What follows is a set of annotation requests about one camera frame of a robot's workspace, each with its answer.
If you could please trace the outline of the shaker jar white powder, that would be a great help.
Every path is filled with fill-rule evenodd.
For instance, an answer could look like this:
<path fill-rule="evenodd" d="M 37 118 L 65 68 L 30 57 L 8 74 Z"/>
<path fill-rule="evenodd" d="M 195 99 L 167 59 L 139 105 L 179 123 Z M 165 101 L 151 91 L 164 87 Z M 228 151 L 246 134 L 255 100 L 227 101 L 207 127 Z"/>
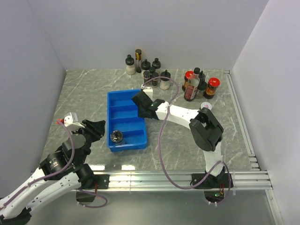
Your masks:
<path fill-rule="evenodd" d="M 119 130 L 114 130 L 111 134 L 110 134 L 110 139 L 111 141 L 116 144 L 116 145 L 120 145 L 124 142 L 124 135 L 121 131 Z"/>

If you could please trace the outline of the knob lid jar white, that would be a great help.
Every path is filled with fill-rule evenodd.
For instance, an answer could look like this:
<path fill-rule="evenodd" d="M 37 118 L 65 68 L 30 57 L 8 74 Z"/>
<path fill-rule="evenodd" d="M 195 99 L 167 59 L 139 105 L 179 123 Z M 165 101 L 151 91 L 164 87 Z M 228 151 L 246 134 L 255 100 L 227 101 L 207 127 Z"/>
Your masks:
<path fill-rule="evenodd" d="M 161 78 L 160 78 L 160 84 L 159 87 L 162 90 L 167 90 L 170 87 L 170 80 L 171 74 L 168 72 L 168 70 L 165 70 L 161 73 Z"/>

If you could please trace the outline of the blue divided plastic bin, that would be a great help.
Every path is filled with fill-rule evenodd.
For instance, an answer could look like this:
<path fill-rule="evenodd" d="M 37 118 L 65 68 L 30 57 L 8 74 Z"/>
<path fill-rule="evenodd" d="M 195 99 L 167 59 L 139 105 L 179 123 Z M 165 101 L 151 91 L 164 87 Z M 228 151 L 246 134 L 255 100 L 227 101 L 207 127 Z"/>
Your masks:
<path fill-rule="evenodd" d="M 107 146 L 111 152 L 140 150 L 147 146 L 146 123 L 138 117 L 138 108 L 132 97 L 140 90 L 118 90 L 107 93 Z M 111 139 L 114 131 L 120 131 L 123 140 Z"/>

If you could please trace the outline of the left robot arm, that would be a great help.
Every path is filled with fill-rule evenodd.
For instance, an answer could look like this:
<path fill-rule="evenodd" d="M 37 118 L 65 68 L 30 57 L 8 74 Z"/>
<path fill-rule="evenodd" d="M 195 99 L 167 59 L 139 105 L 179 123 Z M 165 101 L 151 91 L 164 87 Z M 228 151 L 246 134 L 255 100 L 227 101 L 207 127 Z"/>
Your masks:
<path fill-rule="evenodd" d="M 78 122 L 66 116 L 56 122 L 65 129 L 68 139 L 20 187 L 0 200 L 2 225 L 25 225 L 36 209 L 71 190 L 83 191 L 94 185 L 94 172 L 85 159 L 92 143 L 104 136 L 105 121 Z"/>

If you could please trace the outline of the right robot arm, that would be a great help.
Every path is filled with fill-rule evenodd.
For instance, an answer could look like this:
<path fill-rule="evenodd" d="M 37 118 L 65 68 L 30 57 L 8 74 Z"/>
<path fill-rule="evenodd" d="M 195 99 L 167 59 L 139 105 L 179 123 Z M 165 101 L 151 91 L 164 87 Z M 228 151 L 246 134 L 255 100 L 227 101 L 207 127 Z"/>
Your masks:
<path fill-rule="evenodd" d="M 233 187 L 233 180 L 227 164 L 222 160 L 219 144 L 223 139 L 224 129 L 209 108 L 192 110 L 172 105 L 161 99 L 152 101 L 144 92 L 139 91 L 132 97 L 132 101 L 138 107 L 138 116 L 141 118 L 156 119 L 162 121 L 160 132 L 166 123 L 172 122 L 188 128 L 196 145 L 203 150 L 205 158 L 205 174 L 197 183 L 189 187 L 176 184 L 169 176 L 165 165 L 161 164 L 166 178 L 172 185 L 179 189 L 192 188 L 219 188 L 221 184 L 228 182 L 228 188 Z"/>

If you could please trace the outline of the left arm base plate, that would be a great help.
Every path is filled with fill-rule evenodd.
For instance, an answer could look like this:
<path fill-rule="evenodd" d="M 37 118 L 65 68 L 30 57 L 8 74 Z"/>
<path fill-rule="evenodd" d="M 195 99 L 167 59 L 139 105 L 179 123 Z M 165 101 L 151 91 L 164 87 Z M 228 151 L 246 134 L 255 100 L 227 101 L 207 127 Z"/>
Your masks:
<path fill-rule="evenodd" d="M 94 189 L 108 189 L 109 181 L 110 181 L 109 174 L 96 174 L 94 176 L 92 187 Z"/>

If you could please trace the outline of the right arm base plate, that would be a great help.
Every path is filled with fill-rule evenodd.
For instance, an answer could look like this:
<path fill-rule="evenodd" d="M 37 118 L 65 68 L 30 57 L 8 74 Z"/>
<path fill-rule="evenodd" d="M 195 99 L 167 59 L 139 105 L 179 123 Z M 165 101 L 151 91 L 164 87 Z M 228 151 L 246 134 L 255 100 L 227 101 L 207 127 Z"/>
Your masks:
<path fill-rule="evenodd" d="M 203 178 L 204 173 L 193 173 L 190 186 L 194 186 L 199 183 Z M 217 177 L 209 175 L 201 184 L 198 184 L 195 189 L 216 189 L 216 188 L 233 188 L 233 179 L 231 174 L 225 172 L 219 174 Z"/>

